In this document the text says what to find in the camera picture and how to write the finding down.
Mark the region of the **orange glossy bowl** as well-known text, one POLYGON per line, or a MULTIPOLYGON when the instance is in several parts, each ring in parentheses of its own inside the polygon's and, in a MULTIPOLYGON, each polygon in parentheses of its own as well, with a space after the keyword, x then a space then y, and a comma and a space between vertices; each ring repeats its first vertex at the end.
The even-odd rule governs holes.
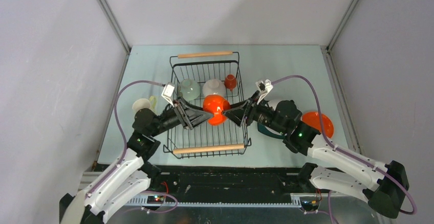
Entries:
POLYGON ((212 113, 212 118, 208 119, 208 123, 212 126, 221 125, 227 120, 223 111, 229 108, 229 102, 220 95, 208 95, 203 102, 203 110, 212 113))

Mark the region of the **green floral ceramic bowl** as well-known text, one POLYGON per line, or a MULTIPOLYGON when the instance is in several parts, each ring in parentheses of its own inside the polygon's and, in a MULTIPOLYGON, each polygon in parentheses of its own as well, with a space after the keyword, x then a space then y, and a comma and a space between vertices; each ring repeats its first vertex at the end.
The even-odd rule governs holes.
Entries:
POLYGON ((200 85, 192 79, 184 79, 179 85, 179 96, 192 101, 200 96, 200 85))

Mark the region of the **white ceramic bowl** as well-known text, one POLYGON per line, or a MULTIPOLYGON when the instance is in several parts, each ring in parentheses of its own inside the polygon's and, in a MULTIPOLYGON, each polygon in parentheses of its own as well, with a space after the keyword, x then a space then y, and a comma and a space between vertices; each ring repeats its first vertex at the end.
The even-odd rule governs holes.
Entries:
POLYGON ((226 96, 226 87, 223 81, 218 79, 210 79, 205 82, 202 88, 202 93, 204 97, 209 95, 219 95, 222 97, 226 96))

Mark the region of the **teal square plate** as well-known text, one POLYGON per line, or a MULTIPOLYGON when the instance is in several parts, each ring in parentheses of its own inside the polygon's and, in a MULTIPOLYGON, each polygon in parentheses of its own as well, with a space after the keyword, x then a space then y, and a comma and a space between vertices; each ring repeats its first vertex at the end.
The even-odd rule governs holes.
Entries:
POLYGON ((285 138, 284 135, 281 135, 281 134, 279 134, 279 133, 277 133, 277 132, 275 132, 273 130, 270 130, 269 128, 265 127, 262 124, 258 124, 257 123, 257 130, 258 130, 259 133, 261 133, 261 134, 263 134, 265 136, 274 138, 274 139, 283 140, 285 138))

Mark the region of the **white pink fluted plate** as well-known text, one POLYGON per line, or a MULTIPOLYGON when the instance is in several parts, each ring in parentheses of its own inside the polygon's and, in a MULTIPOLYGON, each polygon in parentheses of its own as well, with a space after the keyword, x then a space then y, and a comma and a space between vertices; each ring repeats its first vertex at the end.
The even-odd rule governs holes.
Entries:
POLYGON ((272 110, 276 110, 277 105, 282 102, 283 99, 272 99, 267 101, 267 105, 272 109, 272 110))

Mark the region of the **yellow ceramic mug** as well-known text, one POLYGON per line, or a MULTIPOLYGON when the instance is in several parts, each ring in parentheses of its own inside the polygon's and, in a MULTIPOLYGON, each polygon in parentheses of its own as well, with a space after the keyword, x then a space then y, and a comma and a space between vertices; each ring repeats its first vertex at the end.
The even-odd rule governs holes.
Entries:
POLYGON ((141 109, 147 108, 155 114, 156 104, 157 104, 156 96, 150 96, 149 98, 140 98, 133 103, 132 110, 136 113, 141 109))

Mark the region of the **orange round plate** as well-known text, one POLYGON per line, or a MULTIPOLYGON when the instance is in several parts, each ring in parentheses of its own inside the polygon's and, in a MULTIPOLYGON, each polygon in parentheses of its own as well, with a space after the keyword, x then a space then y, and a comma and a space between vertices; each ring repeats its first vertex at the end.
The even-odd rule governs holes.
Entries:
POLYGON ((328 138, 332 138, 335 133, 335 128, 332 120, 322 114, 323 128, 321 128, 320 117, 317 111, 309 111, 302 115, 302 121, 308 124, 311 127, 318 129, 320 132, 324 132, 328 138))

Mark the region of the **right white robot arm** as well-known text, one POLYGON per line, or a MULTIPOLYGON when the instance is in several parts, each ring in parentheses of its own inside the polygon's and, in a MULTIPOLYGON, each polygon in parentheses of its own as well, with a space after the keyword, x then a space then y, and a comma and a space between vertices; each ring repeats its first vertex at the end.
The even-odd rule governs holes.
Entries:
POLYGON ((337 191, 367 203, 377 213, 395 219, 402 213, 408 196, 409 182, 405 167, 397 162, 384 163, 339 147, 320 128, 308 124, 292 100, 274 105, 260 100, 258 95, 235 104, 212 94, 205 97, 202 110, 208 123, 219 125, 231 121, 238 126, 255 121, 284 136, 284 145, 300 153, 332 164, 328 171, 317 164, 306 163, 298 177, 303 192, 315 188, 337 191))

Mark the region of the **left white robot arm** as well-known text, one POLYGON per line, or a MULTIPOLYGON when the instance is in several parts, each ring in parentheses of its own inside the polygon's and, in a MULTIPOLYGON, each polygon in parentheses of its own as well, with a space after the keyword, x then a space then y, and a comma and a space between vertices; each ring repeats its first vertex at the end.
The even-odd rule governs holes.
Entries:
POLYGON ((154 137, 178 125, 193 129, 212 117, 213 113, 183 98, 168 105, 160 115, 149 108, 138 110, 133 134, 118 158, 75 196, 67 193, 60 200, 59 222, 107 223, 134 196, 160 189, 160 171, 149 163, 161 144, 154 137))

